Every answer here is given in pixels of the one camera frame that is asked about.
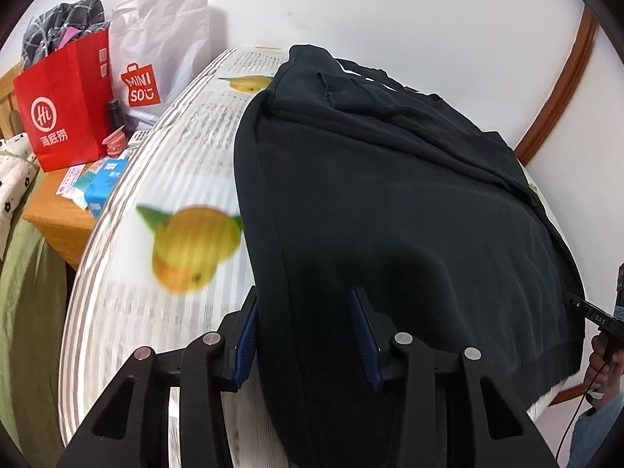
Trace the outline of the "person's right hand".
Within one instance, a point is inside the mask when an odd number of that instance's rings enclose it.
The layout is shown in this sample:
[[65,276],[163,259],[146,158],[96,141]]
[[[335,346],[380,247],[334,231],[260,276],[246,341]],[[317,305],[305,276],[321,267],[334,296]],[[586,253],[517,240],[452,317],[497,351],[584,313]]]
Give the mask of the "person's right hand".
[[585,373],[584,385],[588,390],[604,391],[601,399],[592,400],[596,409],[603,408],[620,392],[623,374],[623,351],[615,352],[610,362],[603,359],[606,350],[607,338],[604,334],[594,336],[591,340],[592,353],[589,356],[588,367]]

